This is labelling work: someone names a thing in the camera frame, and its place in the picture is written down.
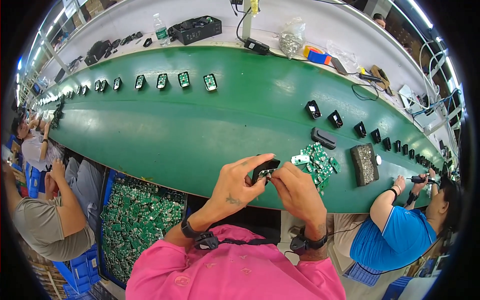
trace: finger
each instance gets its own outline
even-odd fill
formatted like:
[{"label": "finger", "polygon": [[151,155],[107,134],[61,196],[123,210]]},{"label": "finger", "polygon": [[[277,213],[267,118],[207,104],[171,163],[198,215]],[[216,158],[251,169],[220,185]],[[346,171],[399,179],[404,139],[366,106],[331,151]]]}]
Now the finger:
[{"label": "finger", "polygon": [[303,174],[303,171],[300,170],[297,166],[295,166],[294,164],[292,164],[291,162],[289,161],[286,161],[284,164],[283,164],[283,167],[284,168],[287,168],[293,175],[295,175],[295,177],[300,177],[302,176]]},{"label": "finger", "polygon": [[251,187],[251,186],[252,186],[252,179],[251,179],[250,176],[248,176],[248,175],[245,176],[245,184],[246,184],[248,187]]},{"label": "finger", "polygon": [[295,186],[295,183],[299,180],[297,177],[295,177],[295,175],[292,174],[292,172],[290,172],[289,169],[285,167],[281,167],[280,169],[273,171],[272,178],[282,180],[289,191],[292,190],[292,188]]},{"label": "finger", "polygon": [[265,191],[265,182],[266,182],[266,178],[262,177],[259,180],[257,180],[257,182],[253,186],[246,188],[249,198],[253,200],[255,199],[255,197],[263,193]]},{"label": "finger", "polygon": [[261,154],[258,156],[250,157],[247,160],[242,161],[241,163],[234,166],[241,174],[247,175],[248,172],[252,171],[265,161],[269,161],[275,156],[273,153]]},{"label": "finger", "polygon": [[282,182],[282,180],[277,178],[271,178],[270,181],[275,185],[276,191],[278,193],[278,197],[282,200],[291,200],[290,192],[288,191],[286,185]]}]

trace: power adapter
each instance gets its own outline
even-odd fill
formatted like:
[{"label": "power adapter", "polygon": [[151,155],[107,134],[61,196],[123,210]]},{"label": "power adapter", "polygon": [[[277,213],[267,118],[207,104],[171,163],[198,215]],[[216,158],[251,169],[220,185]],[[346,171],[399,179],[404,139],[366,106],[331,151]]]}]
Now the power adapter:
[{"label": "power adapter", "polygon": [[267,55],[270,52],[270,47],[268,45],[265,45],[264,43],[261,43],[250,37],[247,38],[243,46],[262,55]]}]

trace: hand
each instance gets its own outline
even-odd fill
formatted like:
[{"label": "hand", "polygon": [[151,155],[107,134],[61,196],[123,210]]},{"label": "hand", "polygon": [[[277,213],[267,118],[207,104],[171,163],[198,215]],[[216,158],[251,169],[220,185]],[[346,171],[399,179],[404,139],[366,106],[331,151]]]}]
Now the hand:
[{"label": "hand", "polygon": [[420,191],[423,189],[423,187],[427,185],[427,182],[428,182],[428,174],[419,174],[419,176],[421,178],[425,178],[425,181],[422,182],[422,183],[414,183],[413,184],[412,193],[414,193],[415,195],[418,195],[420,193]]},{"label": "hand", "polygon": [[400,187],[400,193],[398,194],[400,195],[405,190],[405,178],[399,175],[396,178],[395,182],[393,183],[393,186],[396,186],[396,185]]},{"label": "hand", "polygon": [[212,197],[201,208],[211,223],[236,213],[265,191],[265,178],[252,185],[248,172],[272,159],[274,154],[262,154],[224,165],[218,176]]},{"label": "hand", "polygon": [[1,162],[2,173],[4,176],[5,183],[16,183],[15,174],[13,173],[13,168],[7,164],[5,161]]},{"label": "hand", "polygon": [[46,123],[46,124],[45,124],[45,127],[43,128],[43,135],[44,135],[44,137],[45,137],[45,135],[48,136],[48,132],[50,131],[50,123],[51,123],[51,121],[48,122],[48,123]]},{"label": "hand", "polygon": [[55,181],[59,181],[61,179],[65,179],[65,165],[59,158],[55,158],[52,164],[52,171],[49,172],[50,176]]},{"label": "hand", "polygon": [[432,168],[428,169],[428,175],[430,177],[432,177],[433,179],[435,179],[436,174],[435,174],[435,171]]},{"label": "hand", "polygon": [[53,193],[57,189],[57,183],[52,178],[51,172],[45,174],[45,193]]},{"label": "hand", "polygon": [[275,185],[283,206],[293,216],[310,224],[324,224],[327,210],[310,174],[290,162],[274,171],[270,181]]}]

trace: smartphone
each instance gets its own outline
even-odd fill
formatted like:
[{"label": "smartphone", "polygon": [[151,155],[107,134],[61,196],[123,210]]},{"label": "smartphone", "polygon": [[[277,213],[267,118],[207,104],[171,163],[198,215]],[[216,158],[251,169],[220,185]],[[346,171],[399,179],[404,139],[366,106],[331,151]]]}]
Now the smartphone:
[{"label": "smartphone", "polygon": [[332,62],[337,72],[339,72],[342,75],[348,75],[347,70],[345,70],[345,68],[342,66],[342,64],[338,60],[338,58],[335,58],[332,56],[332,59],[330,61]]}]

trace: black wristwatch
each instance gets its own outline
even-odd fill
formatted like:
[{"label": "black wristwatch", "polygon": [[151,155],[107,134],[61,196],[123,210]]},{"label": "black wristwatch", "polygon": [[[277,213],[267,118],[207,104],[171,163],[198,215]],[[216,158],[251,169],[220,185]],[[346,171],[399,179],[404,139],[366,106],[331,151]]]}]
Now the black wristwatch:
[{"label": "black wristwatch", "polygon": [[195,248],[199,250],[213,250],[218,248],[218,238],[211,231],[195,231],[185,217],[181,222],[181,231],[187,238],[195,241]]},{"label": "black wristwatch", "polygon": [[300,229],[300,234],[293,238],[290,243],[290,250],[295,254],[303,255],[308,249],[318,250],[327,243],[328,233],[326,232],[321,240],[310,240],[305,237],[305,227]]}]

